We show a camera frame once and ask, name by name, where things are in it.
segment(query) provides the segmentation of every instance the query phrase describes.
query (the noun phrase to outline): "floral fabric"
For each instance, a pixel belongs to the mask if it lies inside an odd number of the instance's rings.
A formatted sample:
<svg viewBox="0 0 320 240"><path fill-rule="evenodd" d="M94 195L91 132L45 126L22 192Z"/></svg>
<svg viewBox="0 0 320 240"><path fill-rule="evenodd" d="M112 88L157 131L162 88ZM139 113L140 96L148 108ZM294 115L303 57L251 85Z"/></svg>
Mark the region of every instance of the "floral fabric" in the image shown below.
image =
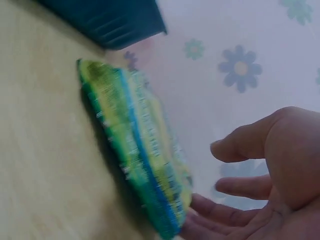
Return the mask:
<svg viewBox="0 0 320 240"><path fill-rule="evenodd" d="M263 206L217 193L221 177L268 172L264 160L225 164L211 142L277 109L320 112L319 0L158 0L168 35L106 53L145 73L193 171L194 191L232 207Z"/></svg>

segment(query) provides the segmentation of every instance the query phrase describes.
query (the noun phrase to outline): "hand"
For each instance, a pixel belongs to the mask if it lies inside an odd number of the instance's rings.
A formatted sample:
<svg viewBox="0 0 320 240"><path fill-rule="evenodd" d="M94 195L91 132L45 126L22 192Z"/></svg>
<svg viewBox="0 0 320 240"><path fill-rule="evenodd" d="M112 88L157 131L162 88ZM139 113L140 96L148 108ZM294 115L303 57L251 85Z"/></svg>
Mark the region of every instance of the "hand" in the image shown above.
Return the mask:
<svg viewBox="0 0 320 240"><path fill-rule="evenodd" d="M194 194L184 239L320 239L320 113L280 109L214 142L211 152L225 163L265 158L270 175L222 178L216 189L268 203L242 211Z"/></svg>

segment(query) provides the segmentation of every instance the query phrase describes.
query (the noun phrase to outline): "plastic container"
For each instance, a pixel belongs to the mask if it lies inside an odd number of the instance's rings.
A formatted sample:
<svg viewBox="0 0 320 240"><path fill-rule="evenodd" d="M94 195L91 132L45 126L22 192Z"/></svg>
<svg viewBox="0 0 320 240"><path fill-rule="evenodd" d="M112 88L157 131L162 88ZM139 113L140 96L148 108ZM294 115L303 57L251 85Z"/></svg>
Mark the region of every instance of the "plastic container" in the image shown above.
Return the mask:
<svg viewBox="0 0 320 240"><path fill-rule="evenodd" d="M38 0L106 49L167 33L155 0Z"/></svg>

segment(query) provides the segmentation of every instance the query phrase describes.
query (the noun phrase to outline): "green packaging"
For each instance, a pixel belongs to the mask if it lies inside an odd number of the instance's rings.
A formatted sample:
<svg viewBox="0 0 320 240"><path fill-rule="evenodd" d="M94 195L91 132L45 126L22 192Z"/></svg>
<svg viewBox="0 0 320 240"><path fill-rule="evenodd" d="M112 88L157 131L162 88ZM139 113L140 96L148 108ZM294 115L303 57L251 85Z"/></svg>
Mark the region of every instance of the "green packaging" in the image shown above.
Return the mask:
<svg viewBox="0 0 320 240"><path fill-rule="evenodd" d="M160 236L173 239L191 202L192 177L161 102L139 71L82 59L77 67L128 183Z"/></svg>

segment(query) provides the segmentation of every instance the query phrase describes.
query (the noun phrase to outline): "wooden table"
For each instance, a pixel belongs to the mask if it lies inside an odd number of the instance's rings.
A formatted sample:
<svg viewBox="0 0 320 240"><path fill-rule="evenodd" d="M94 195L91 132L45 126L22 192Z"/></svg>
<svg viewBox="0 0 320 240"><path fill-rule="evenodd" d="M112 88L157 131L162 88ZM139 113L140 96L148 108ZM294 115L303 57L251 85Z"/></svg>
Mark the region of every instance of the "wooden table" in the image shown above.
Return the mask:
<svg viewBox="0 0 320 240"><path fill-rule="evenodd" d="M76 59L103 57L36 3L0 1L1 240L154 238L80 94Z"/></svg>

